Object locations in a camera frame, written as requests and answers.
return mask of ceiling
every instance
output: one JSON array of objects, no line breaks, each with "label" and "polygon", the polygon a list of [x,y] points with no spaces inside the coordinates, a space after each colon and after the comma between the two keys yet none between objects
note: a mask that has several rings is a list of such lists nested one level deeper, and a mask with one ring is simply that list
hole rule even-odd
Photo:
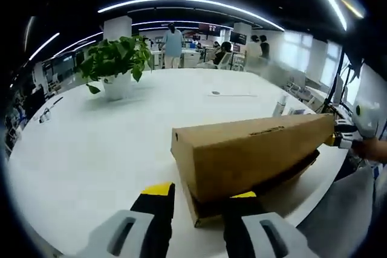
[{"label": "ceiling", "polygon": [[[224,10],[223,8],[182,1],[149,2],[144,4],[121,7],[106,13],[98,13],[98,9],[128,0],[6,0],[8,7],[7,28],[12,44],[11,60],[3,65],[7,76],[15,75],[19,68],[28,60],[36,49],[59,32],[54,41],[47,45],[26,68],[39,60],[45,60],[73,42],[101,31],[104,20],[128,14],[133,23],[185,19],[192,21],[211,22],[232,26],[234,22],[240,22],[243,18],[260,25],[263,29],[275,29],[263,21],[257,21],[237,11]],[[326,0],[214,0],[236,7],[241,7],[263,16],[287,30],[298,30],[311,33],[319,39],[331,39],[340,42],[343,38],[343,29],[337,16]],[[385,17],[385,9],[375,0],[359,0],[367,9],[370,16],[375,19],[376,25],[380,25],[379,19]],[[202,10],[187,10],[186,8],[206,9],[219,13],[205,12]],[[354,18],[346,11],[346,18]],[[28,21],[31,16],[35,19],[30,26],[27,46],[24,45],[24,37]]]}]

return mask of white flower pot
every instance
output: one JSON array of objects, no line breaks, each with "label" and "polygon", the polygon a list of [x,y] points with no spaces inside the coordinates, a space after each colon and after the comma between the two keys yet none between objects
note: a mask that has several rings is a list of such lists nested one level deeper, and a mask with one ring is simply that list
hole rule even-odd
[{"label": "white flower pot", "polygon": [[121,73],[118,74],[117,77],[103,77],[101,82],[105,89],[106,98],[110,101],[114,101],[129,97],[131,76],[131,72],[128,71],[124,75]]}]

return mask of white round table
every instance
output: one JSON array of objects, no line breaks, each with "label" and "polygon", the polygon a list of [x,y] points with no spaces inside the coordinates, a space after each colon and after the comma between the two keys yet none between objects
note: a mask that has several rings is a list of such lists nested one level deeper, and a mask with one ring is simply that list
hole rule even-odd
[{"label": "white round table", "polygon": [[[144,72],[140,83],[132,81],[132,97],[117,102],[107,102],[103,90],[92,95],[86,86],[76,87],[36,113],[63,97],[50,121],[27,124],[7,164],[11,193],[38,234],[59,251],[76,254],[94,228],[130,209],[145,187],[173,181],[167,256],[227,257],[222,229],[193,227],[170,152],[172,128],[270,117],[281,94],[287,93],[252,73],[212,69]],[[285,114],[290,106],[311,112],[289,96]],[[298,180],[261,197],[294,226],[321,200],[346,155],[324,144],[319,150]]]}]

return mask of potted plant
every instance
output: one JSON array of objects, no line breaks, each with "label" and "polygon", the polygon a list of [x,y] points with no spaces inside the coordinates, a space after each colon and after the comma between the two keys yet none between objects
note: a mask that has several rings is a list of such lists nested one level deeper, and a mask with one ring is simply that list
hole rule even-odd
[{"label": "potted plant", "polygon": [[150,66],[152,60],[151,52],[141,36],[122,36],[119,40],[104,39],[90,47],[88,54],[88,58],[77,69],[87,80],[86,86],[92,94],[97,94],[100,89],[90,85],[88,81],[101,80],[106,97],[110,100],[127,97],[131,76],[138,82],[145,63]]}]

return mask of man in light blue shirt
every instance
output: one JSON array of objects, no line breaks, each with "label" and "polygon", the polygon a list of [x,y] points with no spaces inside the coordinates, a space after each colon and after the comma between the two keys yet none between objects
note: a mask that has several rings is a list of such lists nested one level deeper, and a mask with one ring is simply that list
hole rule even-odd
[{"label": "man in light blue shirt", "polygon": [[168,31],[165,32],[162,45],[165,44],[165,68],[177,69],[180,64],[181,47],[184,42],[183,35],[180,30],[175,28],[174,24],[168,25]]}]

